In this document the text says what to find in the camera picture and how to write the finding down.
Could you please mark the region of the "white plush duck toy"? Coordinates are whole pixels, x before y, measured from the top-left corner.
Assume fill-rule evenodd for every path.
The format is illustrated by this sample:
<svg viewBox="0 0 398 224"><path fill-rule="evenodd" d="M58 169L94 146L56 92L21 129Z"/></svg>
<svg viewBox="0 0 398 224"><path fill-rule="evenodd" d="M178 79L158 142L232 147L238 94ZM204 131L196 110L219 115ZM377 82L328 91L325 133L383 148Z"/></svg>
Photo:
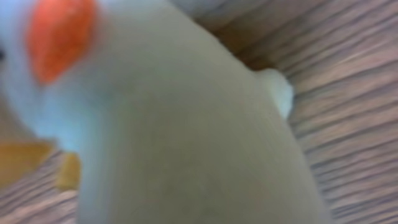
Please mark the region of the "white plush duck toy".
<svg viewBox="0 0 398 224"><path fill-rule="evenodd" d="M78 223L330 223L287 117L169 1L2 1L1 85L35 137L81 159Z"/></svg>

